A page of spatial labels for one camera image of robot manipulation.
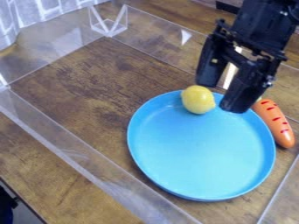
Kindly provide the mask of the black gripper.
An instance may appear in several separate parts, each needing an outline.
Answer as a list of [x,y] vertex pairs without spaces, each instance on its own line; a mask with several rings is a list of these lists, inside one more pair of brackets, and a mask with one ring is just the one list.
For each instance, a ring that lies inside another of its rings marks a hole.
[[[195,81],[215,88],[227,64],[241,65],[219,103],[223,110],[244,113],[272,86],[297,25],[299,0],[244,0],[233,23],[217,20],[200,51]],[[248,60],[233,45],[245,47],[259,59]]]

